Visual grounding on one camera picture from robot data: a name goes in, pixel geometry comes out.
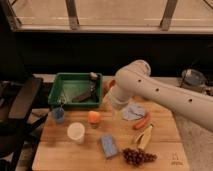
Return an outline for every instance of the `wooden table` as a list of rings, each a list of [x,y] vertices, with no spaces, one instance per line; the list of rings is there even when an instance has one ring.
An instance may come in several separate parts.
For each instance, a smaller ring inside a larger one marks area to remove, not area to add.
[[[146,152],[158,156],[153,163],[145,163],[133,167],[125,163],[121,154],[106,159],[100,144],[100,137],[110,133],[121,151],[126,147],[136,148],[133,139],[142,130],[135,131],[132,125],[135,121],[125,121],[121,114],[112,109],[105,101],[98,109],[102,121],[98,129],[92,129],[87,123],[87,110],[67,111],[65,122],[56,124],[48,116],[41,142],[33,163],[34,171],[185,171],[189,170],[181,138],[176,128],[171,112],[151,101],[135,97],[133,101],[140,103],[151,113],[151,123],[154,125],[152,139]],[[85,143],[77,145],[66,134],[72,122],[81,122],[86,127]]]

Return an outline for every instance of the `white cup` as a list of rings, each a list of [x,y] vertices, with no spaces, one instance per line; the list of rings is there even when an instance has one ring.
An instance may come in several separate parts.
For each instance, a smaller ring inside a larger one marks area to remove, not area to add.
[[[80,122],[74,122],[69,125],[67,129],[68,137],[75,141],[77,144],[82,144],[84,142],[85,127]]]

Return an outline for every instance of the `green basket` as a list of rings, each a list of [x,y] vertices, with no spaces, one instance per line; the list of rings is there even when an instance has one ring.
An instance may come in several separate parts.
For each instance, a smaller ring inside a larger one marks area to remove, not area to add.
[[[64,107],[98,107],[102,102],[102,74],[98,75],[96,85],[97,101],[89,98],[83,102],[72,102],[72,99],[90,88],[90,73],[58,73],[55,77],[48,103],[52,107],[60,106],[65,99]]]

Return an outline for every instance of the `blue sponge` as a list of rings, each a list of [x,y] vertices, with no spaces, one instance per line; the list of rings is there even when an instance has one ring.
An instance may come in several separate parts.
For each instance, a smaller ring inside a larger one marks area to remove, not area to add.
[[[118,149],[114,144],[113,137],[109,134],[101,137],[101,145],[104,150],[106,158],[110,158],[118,154]]]

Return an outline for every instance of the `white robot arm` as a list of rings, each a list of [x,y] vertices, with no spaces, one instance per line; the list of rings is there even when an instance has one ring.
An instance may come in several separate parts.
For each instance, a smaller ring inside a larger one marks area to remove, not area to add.
[[[144,60],[136,60],[115,75],[116,85],[108,97],[112,106],[121,109],[133,95],[152,100],[213,131],[213,98],[150,78],[151,69]]]

